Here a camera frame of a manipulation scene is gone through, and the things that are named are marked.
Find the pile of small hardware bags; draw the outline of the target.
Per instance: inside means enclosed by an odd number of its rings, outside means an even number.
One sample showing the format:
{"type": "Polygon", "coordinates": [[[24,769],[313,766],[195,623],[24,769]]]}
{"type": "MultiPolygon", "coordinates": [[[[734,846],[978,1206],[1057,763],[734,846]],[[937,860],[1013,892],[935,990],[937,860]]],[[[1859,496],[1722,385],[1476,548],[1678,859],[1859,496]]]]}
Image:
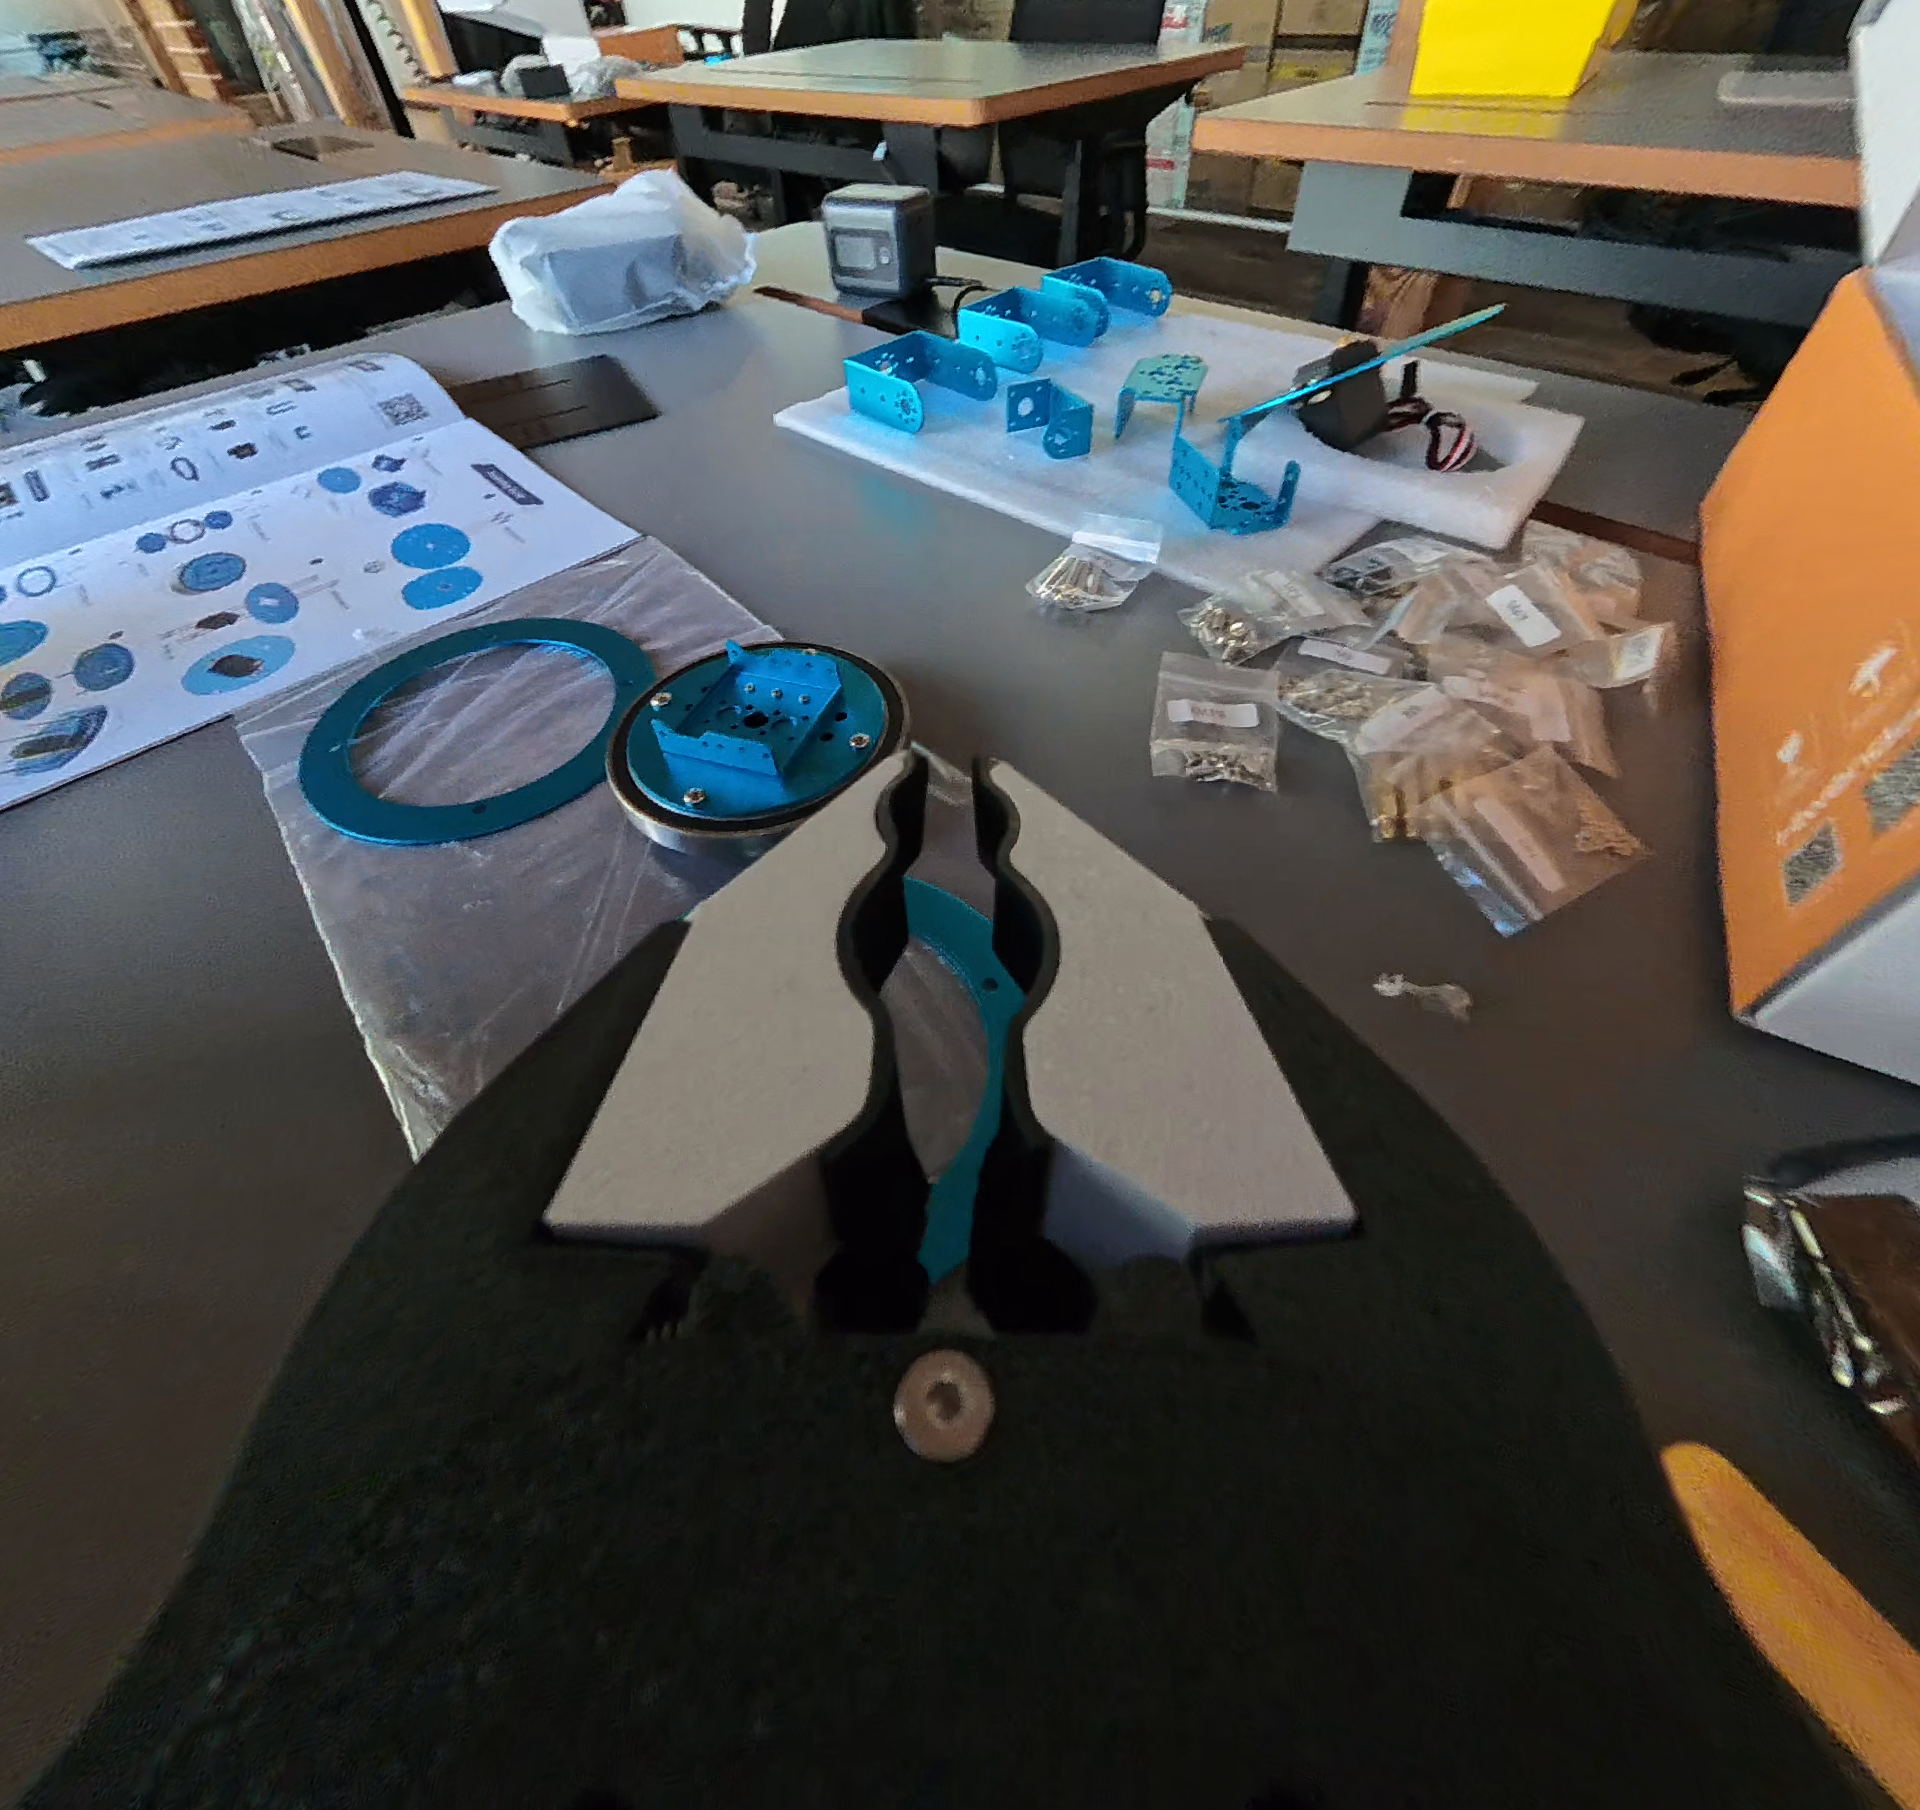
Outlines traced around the pile of small hardware bags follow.
{"type": "Polygon", "coordinates": [[[1613,700],[1655,700],[1678,652],[1629,547],[1541,521],[1505,557],[1410,531],[1236,575],[1176,623],[1159,781],[1279,797],[1294,756],[1334,755],[1369,837],[1420,844],[1505,936],[1649,855],[1599,789],[1613,700]]]}

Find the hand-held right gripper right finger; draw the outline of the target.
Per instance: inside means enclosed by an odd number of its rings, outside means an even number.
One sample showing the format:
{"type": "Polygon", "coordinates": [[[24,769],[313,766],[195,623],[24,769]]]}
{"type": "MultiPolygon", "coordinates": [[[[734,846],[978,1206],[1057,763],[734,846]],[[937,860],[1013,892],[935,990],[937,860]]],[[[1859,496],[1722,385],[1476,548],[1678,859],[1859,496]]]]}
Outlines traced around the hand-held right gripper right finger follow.
{"type": "Polygon", "coordinates": [[[973,815],[1020,992],[969,1233],[987,1325],[1083,1333],[1124,1267],[1351,1236],[1357,1201],[1221,927],[1004,761],[975,763],[973,815]]]}

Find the office desk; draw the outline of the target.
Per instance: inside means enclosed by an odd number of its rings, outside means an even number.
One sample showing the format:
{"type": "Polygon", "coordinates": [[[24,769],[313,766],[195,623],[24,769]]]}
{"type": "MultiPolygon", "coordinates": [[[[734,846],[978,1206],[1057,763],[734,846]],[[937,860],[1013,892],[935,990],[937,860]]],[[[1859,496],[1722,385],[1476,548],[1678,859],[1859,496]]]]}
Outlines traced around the office desk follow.
{"type": "Polygon", "coordinates": [[[1837,60],[1617,53],[1573,98],[1414,98],[1387,70],[1201,112],[1194,159],[1302,166],[1291,245],[1369,266],[1810,326],[1861,266],[1837,60]]]}
{"type": "Polygon", "coordinates": [[[1027,46],[976,41],[855,41],[686,63],[616,85],[663,108],[685,181],[702,199],[729,177],[768,181],[780,224],[806,221],[790,187],[903,185],[955,197],[942,139],[1008,124],[1064,154],[1059,260],[1113,255],[1143,224],[1144,190],[1123,185],[1148,124],[1247,48],[1027,46]]]}
{"type": "Polygon", "coordinates": [[[255,119],[236,105],[93,73],[3,78],[3,166],[255,130],[255,119]]]}
{"type": "Polygon", "coordinates": [[[486,258],[515,219],[559,214],[611,190],[601,177],[461,144],[336,122],[250,136],[138,142],[5,166],[3,348],[36,357],[71,340],[180,313],[350,283],[377,271],[486,258]],[[429,173],[486,187],[453,201],[324,228],[266,235],[93,272],[66,271],[31,239],[231,199],[429,173]]]}

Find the clear plastic bag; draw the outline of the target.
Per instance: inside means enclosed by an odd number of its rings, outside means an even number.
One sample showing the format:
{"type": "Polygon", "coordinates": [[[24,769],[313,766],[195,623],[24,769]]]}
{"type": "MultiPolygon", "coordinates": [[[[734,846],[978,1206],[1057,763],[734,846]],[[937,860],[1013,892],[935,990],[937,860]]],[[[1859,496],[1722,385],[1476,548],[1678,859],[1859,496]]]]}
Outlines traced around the clear plastic bag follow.
{"type": "MultiPolygon", "coordinates": [[[[778,633],[652,536],[255,705],[236,722],[404,1149],[419,1161],[481,1091],[661,924],[740,863],[651,840],[604,781],[505,832],[350,839],[300,790],[324,713],[375,669],[499,623],[590,624],[652,679],[778,633]]],[[[478,804],[606,745],[625,710],[596,654],[505,643],[419,667],[355,737],[360,787],[397,807],[478,804]]]]}

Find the open printed instruction manual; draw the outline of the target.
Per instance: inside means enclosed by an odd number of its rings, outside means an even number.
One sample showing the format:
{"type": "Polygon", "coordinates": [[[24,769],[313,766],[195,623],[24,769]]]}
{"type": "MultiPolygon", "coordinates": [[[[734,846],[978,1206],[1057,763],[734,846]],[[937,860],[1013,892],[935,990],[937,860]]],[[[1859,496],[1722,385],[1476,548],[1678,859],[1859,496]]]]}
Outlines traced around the open printed instruction manual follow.
{"type": "Polygon", "coordinates": [[[3,807],[632,536],[390,352],[9,447],[3,807]]]}

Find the long printed paper sheet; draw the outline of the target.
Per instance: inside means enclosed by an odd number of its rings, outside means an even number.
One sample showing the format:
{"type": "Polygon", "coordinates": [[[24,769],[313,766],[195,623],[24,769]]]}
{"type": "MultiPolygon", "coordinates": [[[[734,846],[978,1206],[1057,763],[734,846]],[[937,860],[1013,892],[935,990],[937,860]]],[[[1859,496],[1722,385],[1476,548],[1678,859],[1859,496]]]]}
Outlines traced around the long printed paper sheet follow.
{"type": "Polygon", "coordinates": [[[494,187],[429,173],[384,173],[298,190],[264,190],[130,216],[109,224],[27,237],[44,260],[66,271],[147,262],[360,219],[490,199],[494,187]]]}

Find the white cardboard box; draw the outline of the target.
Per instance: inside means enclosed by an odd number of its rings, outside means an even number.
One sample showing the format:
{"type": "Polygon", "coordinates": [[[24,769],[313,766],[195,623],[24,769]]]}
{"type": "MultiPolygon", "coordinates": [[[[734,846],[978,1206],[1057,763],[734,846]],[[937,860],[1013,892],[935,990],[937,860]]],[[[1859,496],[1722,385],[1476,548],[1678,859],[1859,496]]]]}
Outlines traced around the white cardboard box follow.
{"type": "Polygon", "coordinates": [[[1848,67],[1861,159],[1863,260],[1916,258],[1918,0],[1863,0],[1850,25],[1848,67]]]}

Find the orange cardboard box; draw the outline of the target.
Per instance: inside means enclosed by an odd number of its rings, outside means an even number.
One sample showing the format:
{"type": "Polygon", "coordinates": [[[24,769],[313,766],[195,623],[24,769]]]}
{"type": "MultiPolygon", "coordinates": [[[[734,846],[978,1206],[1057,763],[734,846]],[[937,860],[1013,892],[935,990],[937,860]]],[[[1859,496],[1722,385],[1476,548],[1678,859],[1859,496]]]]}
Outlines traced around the orange cardboard box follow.
{"type": "Polygon", "coordinates": [[[1735,1015],[1918,1081],[1918,279],[1841,280],[1700,505],[1735,1015]]]}

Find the small blue U bracket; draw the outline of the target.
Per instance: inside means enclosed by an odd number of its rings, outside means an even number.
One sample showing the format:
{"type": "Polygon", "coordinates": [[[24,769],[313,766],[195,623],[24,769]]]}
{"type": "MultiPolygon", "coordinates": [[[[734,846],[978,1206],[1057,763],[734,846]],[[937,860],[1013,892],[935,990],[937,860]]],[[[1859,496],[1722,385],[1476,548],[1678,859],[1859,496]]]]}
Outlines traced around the small blue U bracket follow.
{"type": "Polygon", "coordinates": [[[1053,461],[1080,461],[1093,454],[1094,409],[1057,379],[1013,379],[1004,387],[1004,430],[1035,437],[1053,461]]]}

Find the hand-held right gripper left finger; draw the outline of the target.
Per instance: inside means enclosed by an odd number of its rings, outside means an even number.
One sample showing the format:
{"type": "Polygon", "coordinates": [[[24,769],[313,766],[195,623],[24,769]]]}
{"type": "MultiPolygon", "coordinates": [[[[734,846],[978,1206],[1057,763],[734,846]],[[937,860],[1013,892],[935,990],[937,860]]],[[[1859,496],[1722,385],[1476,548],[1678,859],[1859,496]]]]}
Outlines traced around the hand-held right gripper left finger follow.
{"type": "Polygon", "coordinates": [[[840,1333],[920,1327],[931,1180],[884,988],[927,794],[924,756],[888,756],[677,927],[552,1236],[752,1265],[840,1333]]]}

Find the yellow plastic bin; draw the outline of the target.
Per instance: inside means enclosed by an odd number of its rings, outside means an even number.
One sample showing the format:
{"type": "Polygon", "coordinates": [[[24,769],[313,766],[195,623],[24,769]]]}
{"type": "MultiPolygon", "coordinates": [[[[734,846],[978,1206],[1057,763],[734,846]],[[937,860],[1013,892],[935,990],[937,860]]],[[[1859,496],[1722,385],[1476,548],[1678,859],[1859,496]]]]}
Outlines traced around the yellow plastic bin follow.
{"type": "Polygon", "coordinates": [[[1407,95],[1573,98],[1620,45],[1641,0],[1424,0],[1407,95]]]}

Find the blue perforated flat bracket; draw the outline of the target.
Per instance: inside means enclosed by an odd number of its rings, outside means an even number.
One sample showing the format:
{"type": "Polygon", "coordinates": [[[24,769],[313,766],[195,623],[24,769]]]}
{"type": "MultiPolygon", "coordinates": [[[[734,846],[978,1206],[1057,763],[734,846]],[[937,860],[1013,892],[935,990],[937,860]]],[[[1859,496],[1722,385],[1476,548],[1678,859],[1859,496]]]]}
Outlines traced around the blue perforated flat bracket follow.
{"type": "Polygon", "coordinates": [[[1178,440],[1193,417],[1199,393],[1208,376],[1205,357],[1194,352],[1162,352],[1138,358],[1116,393],[1114,440],[1118,443],[1140,407],[1168,407],[1172,435],[1178,440]]]}

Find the long blue U bracket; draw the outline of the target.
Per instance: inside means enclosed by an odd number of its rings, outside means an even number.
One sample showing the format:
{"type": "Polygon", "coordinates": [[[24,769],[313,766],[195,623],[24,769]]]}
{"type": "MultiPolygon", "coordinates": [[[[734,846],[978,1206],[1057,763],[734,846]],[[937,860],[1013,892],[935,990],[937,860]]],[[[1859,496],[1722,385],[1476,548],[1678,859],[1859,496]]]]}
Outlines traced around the long blue U bracket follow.
{"type": "Polygon", "coordinates": [[[956,340],[1001,369],[1035,376],[1050,350],[1086,350],[1113,324],[1113,304],[1093,287],[1008,287],[970,297],[955,310],[956,340]]]}
{"type": "Polygon", "coordinates": [[[908,333],[843,358],[848,409],[888,430],[920,435],[927,424],[924,387],[973,402],[998,390],[997,361],[967,342],[908,333]]]}
{"type": "Polygon", "coordinates": [[[1094,335],[1104,337],[1116,314],[1161,320],[1174,302],[1172,279],[1152,266],[1116,256],[1093,256],[1043,277],[1048,295],[1071,297],[1094,318],[1094,335]]]}

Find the orange handled screwdriver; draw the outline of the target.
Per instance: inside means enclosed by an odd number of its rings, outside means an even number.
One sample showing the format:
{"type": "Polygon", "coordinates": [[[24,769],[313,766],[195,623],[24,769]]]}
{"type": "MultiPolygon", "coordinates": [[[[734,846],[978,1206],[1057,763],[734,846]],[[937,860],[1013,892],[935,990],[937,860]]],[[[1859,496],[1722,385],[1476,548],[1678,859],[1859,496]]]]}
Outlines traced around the orange handled screwdriver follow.
{"type": "Polygon", "coordinates": [[[1693,1542],[1742,1631],[1892,1805],[1918,1805],[1918,1652],[1707,1444],[1661,1454],[1693,1542]]]}

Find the blue box servo bracket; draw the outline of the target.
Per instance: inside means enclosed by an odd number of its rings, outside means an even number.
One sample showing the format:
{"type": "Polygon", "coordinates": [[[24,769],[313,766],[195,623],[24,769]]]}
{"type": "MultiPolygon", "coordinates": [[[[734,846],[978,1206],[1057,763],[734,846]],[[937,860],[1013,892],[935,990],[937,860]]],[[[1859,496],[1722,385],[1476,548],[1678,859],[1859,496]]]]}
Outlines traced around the blue box servo bracket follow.
{"type": "Polygon", "coordinates": [[[1212,532],[1252,536],[1286,529],[1302,483],[1302,464],[1291,459],[1279,489],[1236,476],[1236,454],[1258,428],[1252,415],[1224,420],[1216,454],[1176,424],[1171,440],[1166,483],[1172,494],[1212,532]]]}

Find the silver antistatic bag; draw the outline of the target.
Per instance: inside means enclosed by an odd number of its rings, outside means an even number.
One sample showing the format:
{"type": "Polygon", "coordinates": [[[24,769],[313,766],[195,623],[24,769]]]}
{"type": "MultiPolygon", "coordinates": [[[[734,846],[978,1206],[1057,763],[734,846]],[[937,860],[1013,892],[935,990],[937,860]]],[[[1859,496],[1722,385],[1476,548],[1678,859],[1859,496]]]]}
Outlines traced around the silver antistatic bag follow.
{"type": "Polygon", "coordinates": [[[1916,1461],[1916,1135],[1785,1152],[1741,1197],[1760,1305],[1801,1320],[1837,1388],[1916,1461]]]}

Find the steel bearing with blue bracket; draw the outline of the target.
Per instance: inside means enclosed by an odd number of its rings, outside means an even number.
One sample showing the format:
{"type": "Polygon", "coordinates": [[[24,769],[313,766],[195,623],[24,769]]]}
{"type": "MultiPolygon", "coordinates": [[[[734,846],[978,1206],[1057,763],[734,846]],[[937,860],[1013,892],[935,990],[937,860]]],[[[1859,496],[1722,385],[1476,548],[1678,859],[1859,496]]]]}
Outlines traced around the steel bearing with blue bracket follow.
{"type": "Polygon", "coordinates": [[[618,720],[606,783],[652,844],[751,863],[910,741],[901,682],[830,645],[729,643],[618,720]]]}

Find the grey desk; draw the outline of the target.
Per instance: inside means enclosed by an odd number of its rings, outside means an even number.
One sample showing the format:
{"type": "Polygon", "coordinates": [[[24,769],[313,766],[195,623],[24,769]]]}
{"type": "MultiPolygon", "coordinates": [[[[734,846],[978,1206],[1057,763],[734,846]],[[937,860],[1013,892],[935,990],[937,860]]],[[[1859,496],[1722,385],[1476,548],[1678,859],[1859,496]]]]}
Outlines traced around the grey desk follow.
{"type": "MultiPolygon", "coordinates": [[[[919,741],[1006,756],[1261,939],[1470,1145],[1548,1243],[1659,1444],[1741,1468],[1916,1642],[1916,1481],[1759,1305],[1741,1187],[1912,1132],[1916,1092],[1727,1006],[1700,583],[1613,718],[1629,876],[1505,941],[1308,755],[1280,797],[1159,781],[1148,700],[1191,591],[1102,618],[1025,584],[1054,539],[774,424],[850,324],[759,292],[615,338],[661,418],[546,456],[784,635],[899,672],[919,741]],[[1467,1023],[1374,992],[1458,982],[1467,1023]]],[[[411,1152],[231,722],[5,815],[5,1805],[180,1579],[272,1373],[411,1152]]]]}

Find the white plastic wrapped block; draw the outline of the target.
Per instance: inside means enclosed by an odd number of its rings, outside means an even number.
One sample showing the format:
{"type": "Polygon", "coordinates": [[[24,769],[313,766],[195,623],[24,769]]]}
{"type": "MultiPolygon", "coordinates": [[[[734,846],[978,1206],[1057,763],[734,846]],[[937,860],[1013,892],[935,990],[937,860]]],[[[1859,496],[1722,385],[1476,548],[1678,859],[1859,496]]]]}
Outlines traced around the white plastic wrapped block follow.
{"type": "Polygon", "coordinates": [[[717,308],[756,280],[756,239],[679,173],[647,170],[546,216],[503,223],[490,262],[513,314],[590,338],[717,308]]]}

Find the blue round plate with servo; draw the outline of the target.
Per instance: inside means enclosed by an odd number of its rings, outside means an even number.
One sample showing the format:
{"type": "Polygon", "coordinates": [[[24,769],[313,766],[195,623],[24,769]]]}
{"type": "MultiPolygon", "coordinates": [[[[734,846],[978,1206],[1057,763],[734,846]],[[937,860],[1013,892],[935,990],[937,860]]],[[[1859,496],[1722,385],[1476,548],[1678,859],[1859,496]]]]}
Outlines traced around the blue round plate with servo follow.
{"type": "Polygon", "coordinates": [[[1328,358],[1304,367],[1284,393],[1224,420],[1223,470],[1233,473],[1239,447],[1280,413],[1293,413],[1319,445],[1339,454],[1355,454],[1377,438],[1419,428],[1427,432],[1427,470],[1462,470],[1478,452],[1476,432],[1460,413],[1439,409],[1420,394],[1417,358],[1492,323],[1505,310],[1503,302],[1494,302],[1393,342],[1355,338],[1339,345],[1328,358]]]}

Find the white foam sheet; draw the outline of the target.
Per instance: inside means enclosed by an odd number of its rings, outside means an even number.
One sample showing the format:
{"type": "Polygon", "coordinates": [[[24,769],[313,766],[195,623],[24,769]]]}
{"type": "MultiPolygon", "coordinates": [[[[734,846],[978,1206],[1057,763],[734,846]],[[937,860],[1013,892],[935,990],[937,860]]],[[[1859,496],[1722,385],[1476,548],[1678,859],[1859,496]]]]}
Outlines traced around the white foam sheet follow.
{"type": "Polygon", "coordinates": [[[818,447],[903,476],[922,489],[976,503],[1061,539],[1093,519],[1150,523],[1162,534],[1161,566],[1178,583],[1211,591],[1248,573],[1320,570],[1357,548],[1381,524],[1400,524],[1475,550],[1506,550],[1568,464],[1583,420],[1532,398],[1535,383],[1443,358],[1417,357],[1419,393],[1462,417],[1476,435],[1476,459],[1462,470],[1428,470],[1428,435],[1393,430],[1359,452],[1316,443],[1280,411],[1234,454],[1234,476],[1272,494],[1291,464],[1301,466],[1284,527],[1224,532],[1206,527],[1171,486],[1172,409],[1143,404],[1124,435],[1114,432],[1116,398],[1140,358],[1203,358],[1188,438],[1205,452],[1223,447],[1224,420],[1274,396],[1302,365],[1322,358],[1333,335],[1265,326],[1247,313],[1176,300],[1157,323],[1123,313],[1088,348],[1048,348],[1040,375],[1094,407],[1091,454],[1050,459],[1040,430],[1004,426],[1006,396],[992,401],[931,389],[924,428],[897,430],[852,411],[843,385],[787,407],[776,424],[818,447]]]}

